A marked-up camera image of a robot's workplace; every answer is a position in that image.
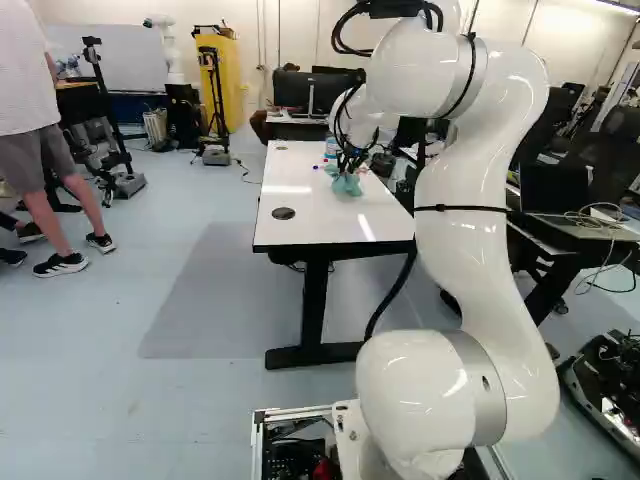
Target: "ceiling light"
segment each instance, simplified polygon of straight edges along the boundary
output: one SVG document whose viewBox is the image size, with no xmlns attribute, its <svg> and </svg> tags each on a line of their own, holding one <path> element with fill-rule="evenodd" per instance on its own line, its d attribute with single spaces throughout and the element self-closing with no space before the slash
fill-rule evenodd
<svg viewBox="0 0 640 480">
<path fill-rule="evenodd" d="M 612 0 L 596 0 L 598 3 L 606 5 L 611 9 L 615 9 L 617 12 L 623 12 L 627 15 L 640 15 L 640 8 L 632 5 L 625 5 L 623 3 L 614 2 Z"/>
</svg>

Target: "black shoe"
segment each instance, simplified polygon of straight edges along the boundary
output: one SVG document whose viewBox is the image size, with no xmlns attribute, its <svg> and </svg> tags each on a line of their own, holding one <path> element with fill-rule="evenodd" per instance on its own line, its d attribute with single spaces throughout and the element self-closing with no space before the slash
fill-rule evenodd
<svg viewBox="0 0 640 480">
<path fill-rule="evenodd" d="M 27 258 L 27 252 L 0 248 L 0 260 L 13 268 L 18 268 L 22 265 L 25 258 Z"/>
<path fill-rule="evenodd" d="M 100 253 L 106 255 L 107 253 L 111 253 L 116 249 L 116 244 L 113 243 L 111 237 L 108 233 L 104 234 L 102 237 L 98 237 L 95 233 L 90 233 L 87 235 L 87 242 L 94 248 L 100 250 Z"/>
<path fill-rule="evenodd" d="M 44 233 L 35 223 L 29 222 L 22 228 L 16 228 L 20 243 L 31 243 L 44 238 Z"/>
<path fill-rule="evenodd" d="M 33 267 L 33 274 L 40 278 L 56 277 L 67 273 L 76 273 L 84 270 L 89 265 L 87 257 L 81 253 L 72 253 L 67 257 L 53 254 L 44 263 Z"/>
</svg>

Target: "blue-gray floor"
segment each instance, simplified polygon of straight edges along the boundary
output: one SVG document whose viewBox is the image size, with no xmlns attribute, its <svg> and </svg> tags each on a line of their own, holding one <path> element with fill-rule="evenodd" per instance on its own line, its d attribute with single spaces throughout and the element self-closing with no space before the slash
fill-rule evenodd
<svg viewBox="0 0 640 480">
<path fill-rule="evenodd" d="M 248 178 L 259 180 L 265 149 L 247 130 L 232 145 Z M 265 349 L 296 340 L 302 278 L 251 253 L 259 187 L 243 183 L 237 166 L 191 166 L 191 153 L 132 153 L 149 186 L 104 210 L 116 253 L 89 251 L 86 272 L 39 280 L 30 267 L 50 249 L 38 244 L 20 270 L 0 268 L 2 479 L 248 479 L 252 410 L 354 395 L 352 365 L 263 368 Z M 61 218 L 86 250 L 84 217 Z M 0 235 L 0 245 L 10 242 Z M 361 337 L 402 261 L 337 264 L 326 340 Z M 530 288 L 526 277 L 519 282 Z M 612 317 L 634 327 L 640 297 L 619 297 L 567 295 L 570 314 L 550 317 L 542 331 L 569 354 Z M 382 328 L 456 324 L 417 268 Z M 521 478 L 543 478 L 535 474 L 540 460 L 523 475 L 520 457 L 544 455 L 562 438 L 552 432 L 549 441 L 505 450 L 509 465 Z"/>
</svg>

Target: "white robot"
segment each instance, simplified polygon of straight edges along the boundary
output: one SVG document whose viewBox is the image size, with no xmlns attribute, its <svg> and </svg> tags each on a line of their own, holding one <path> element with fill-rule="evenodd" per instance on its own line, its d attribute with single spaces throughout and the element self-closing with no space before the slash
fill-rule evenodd
<svg viewBox="0 0 640 480">
<path fill-rule="evenodd" d="M 357 155 L 385 115 L 453 121 L 457 139 L 417 180 L 416 241 L 463 321 L 362 348 L 359 400 L 334 406 L 344 480 L 447 478 L 465 447 L 538 435 L 558 408 L 554 366 L 513 281 L 504 211 L 508 165 L 546 105 L 547 72 L 527 49 L 458 34 L 455 0 L 434 4 L 442 32 L 428 28 L 429 11 L 399 20 L 371 54 L 366 89 L 345 92 L 330 124 L 338 115 Z"/>
<path fill-rule="evenodd" d="M 167 82 L 170 85 L 184 85 L 184 72 L 182 71 L 182 55 L 176 47 L 176 37 L 173 27 L 176 21 L 168 15 L 153 15 L 147 17 L 142 25 L 147 28 L 157 28 L 162 34 L 165 61 L 167 62 Z"/>
</svg>

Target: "water bottle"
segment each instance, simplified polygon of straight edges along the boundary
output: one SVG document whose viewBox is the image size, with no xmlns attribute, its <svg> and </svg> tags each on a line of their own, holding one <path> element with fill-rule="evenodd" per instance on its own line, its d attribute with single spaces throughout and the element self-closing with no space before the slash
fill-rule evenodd
<svg viewBox="0 0 640 480">
<path fill-rule="evenodd" d="M 328 165 L 328 164 L 337 165 L 339 152 L 340 152 L 340 147 L 338 146 L 338 141 L 336 140 L 336 137 L 334 137 L 331 132 L 328 132 L 325 151 L 324 151 L 325 165 Z"/>
</svg>

